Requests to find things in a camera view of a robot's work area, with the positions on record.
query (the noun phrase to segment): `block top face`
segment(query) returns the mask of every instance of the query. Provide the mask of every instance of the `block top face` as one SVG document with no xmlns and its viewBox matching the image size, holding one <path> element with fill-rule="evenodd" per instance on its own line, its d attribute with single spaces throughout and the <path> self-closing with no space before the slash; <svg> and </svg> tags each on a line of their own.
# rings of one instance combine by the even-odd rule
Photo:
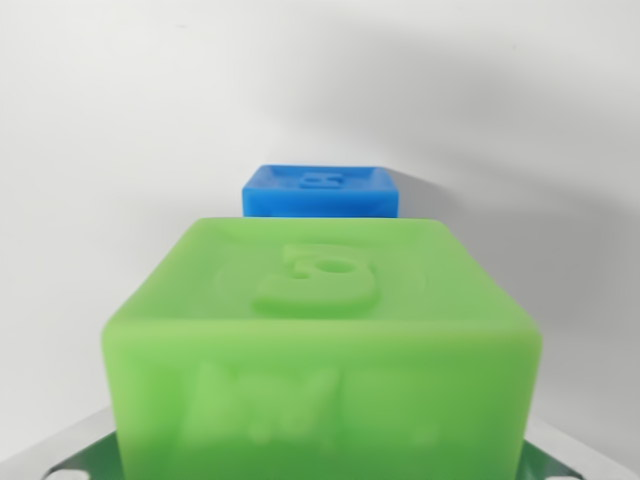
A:
<svg viewBox="0 0 640 480">
<path fill-rule="evenodd" d="M 154 319 L 533 328 L 441 223 L 382 218 L 199 220 L 111 323 Z"/>
<path fill-rule="evenodd" d="M 263 165 L 242 196 L 245 216 L 398 216 L 398 190 L 375 167 Z"/>
</svg>

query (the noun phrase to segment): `white surface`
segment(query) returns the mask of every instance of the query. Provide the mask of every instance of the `white surface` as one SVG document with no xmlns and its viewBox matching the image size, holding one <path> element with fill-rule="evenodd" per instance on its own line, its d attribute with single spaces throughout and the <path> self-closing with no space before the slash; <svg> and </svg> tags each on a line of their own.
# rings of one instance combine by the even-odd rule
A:
<svg viewBox="0 0 640 480">
<path fill-rule="evenodd" d="M 412 176 L 542 326 L 537 413 L 640 470 L 639 58 L 637 2 L 1 2 L 0 459 L 108 403 L 193 220 L 315 161 Z"/>
</svg>

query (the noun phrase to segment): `block side face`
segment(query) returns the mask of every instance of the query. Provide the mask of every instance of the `block side face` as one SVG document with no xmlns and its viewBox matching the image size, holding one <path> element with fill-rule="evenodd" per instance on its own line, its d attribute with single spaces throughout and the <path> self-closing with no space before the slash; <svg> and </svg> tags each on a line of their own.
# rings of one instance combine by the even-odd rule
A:
<svg viewBox="0 0 640 480">
<path fill-rule="evenodd" d="M 539 352 L 532 337 L 432 332 L 413 358 L 385 358 L 383 349 L 378 361 L 362 361 L 383 336 L 351 359 L 333 355 L 332 337 L 321 336 L 323 353 L 308 354 L 303 342 L 274 360 L 280 345 L 298 340 L 274 335 L 271 349 L 236 345 L 247 352 L 238 362 L 217 348 L 230 337 L 215 329 L 141 344 L 131 325 L 105 337 L 131 480 L 293 480 L 310 466 L 306 476 L 322 479 L 515 474 Z"/>
<path fill-rule="evenodd" d="M 243 210 L 251 217 L 387 217 L 398 216 L 393 190 L 246 189 Z"/>
<path fill-rule="evenodd" d="M 532 325 L 446 228 L 409 219 L 205 219 L 120 315 Z"/>
</svg>

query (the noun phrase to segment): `embossed letter on blue block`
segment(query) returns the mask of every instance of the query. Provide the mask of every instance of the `embossed letter on blue block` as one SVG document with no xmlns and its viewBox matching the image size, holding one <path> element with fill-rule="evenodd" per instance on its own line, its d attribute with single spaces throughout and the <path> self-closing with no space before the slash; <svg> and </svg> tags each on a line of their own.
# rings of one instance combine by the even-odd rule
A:
<svg viewBox="0 0 640 480">
<path fill-rule="evenodd" d="M 383 168 L 263 165 L 242 190 L 246 217 L 397 217 Z"/>
</svg>

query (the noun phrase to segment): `plastic block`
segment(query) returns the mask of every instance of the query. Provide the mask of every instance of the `plastic block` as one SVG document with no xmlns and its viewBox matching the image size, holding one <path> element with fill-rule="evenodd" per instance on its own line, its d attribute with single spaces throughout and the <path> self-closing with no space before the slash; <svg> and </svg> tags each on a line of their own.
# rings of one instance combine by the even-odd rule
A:
<svg viewBox="0 0 640 480">
<path fill-rule="evenodd" d="M 382 168 L 264 165 L 242 191 L 246 217 L 397 217 Z"/>
<path fill-rule="evenodd" d="M 203 219 L 109 321 L 128 480 L 512 480 L 541 337 L 442 224 Z"/>
</svg>

